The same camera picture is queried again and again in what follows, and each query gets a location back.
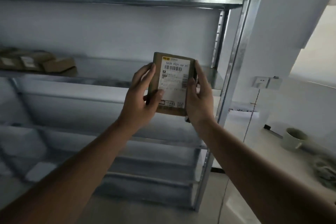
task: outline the power outlet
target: power outlet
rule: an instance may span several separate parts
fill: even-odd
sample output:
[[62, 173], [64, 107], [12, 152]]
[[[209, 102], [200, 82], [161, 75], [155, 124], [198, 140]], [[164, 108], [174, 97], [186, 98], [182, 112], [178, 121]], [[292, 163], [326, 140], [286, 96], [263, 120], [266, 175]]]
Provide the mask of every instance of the power outlet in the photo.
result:
[[265, 89], [267, 87], [269, 80], [270, 80], [269, 77], [256, 76], [252, 87], [257, 89]]

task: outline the brown package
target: brown package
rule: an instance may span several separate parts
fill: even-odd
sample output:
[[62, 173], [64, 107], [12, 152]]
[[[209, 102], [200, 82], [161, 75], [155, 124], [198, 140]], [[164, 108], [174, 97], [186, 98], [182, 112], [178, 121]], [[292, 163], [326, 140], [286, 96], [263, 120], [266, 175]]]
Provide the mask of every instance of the brown package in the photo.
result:
[[195, 60], [167, 53], [155, 52], [155, 74], [148, 87], [148, 100], [158, 89], [165, 90], [156, 112], [186, 116], [187, 81], [196, 77]]
[[24, 69], [20, 56], [12, 54], [12, 52], [16, 50], [16, 48], [0, 48], [0, 69]]
[[74, 66], [76, 64], [73, 58], [54, 59], [42, 63], [46, 73], [61, 73]]
[[55, 59], [52, 53], [44, 51], [25, 52], [20, 56], [25, 70], [37, 72], [44, 72], [42, 64]]

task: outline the white mug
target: white mug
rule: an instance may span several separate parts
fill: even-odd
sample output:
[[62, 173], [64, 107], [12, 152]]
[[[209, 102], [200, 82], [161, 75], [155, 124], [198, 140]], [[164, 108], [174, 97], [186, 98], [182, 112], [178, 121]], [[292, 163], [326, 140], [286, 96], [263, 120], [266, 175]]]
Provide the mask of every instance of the white mug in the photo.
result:
[[308, 136], [301, 130], [287, 128], [280, 145], [286, 150], [296, 151], [307, 139]]

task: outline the sticker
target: sticker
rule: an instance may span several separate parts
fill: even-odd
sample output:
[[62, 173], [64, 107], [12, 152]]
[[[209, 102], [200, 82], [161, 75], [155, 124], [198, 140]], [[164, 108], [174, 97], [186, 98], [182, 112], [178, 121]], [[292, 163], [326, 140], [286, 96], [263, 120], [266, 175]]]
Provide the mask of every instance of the sticker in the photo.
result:
[[160, 105], [184, 108], [190, 60], [162, 57], [159, 90], [164, 90]]
[[23, 56], [21, 57], [21, 60], [25, 67], [36, 67], [34, 59], [31, 57]]
[[8, 58], [1, 58], [1, 61], [6, 66], [14, 66], [14, 63], [11, 59]]

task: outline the right hand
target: right hand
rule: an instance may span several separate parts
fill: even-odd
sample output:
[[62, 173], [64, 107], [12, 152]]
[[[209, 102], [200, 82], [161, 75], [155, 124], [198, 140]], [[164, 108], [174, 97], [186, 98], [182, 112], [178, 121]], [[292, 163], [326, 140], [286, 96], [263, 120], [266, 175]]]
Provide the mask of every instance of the right hand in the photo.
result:
[[193, 126], [196, 126], [205, 120], [215, 121], [215, 117], [213, 116], [213, 96], [211, 86], [197, 60], [195, 62], [195, 68], [201, 88], [199, 94], [197, 94], [195, 79], [190, 78], [188, 80], [186, 106], [187, 115]]

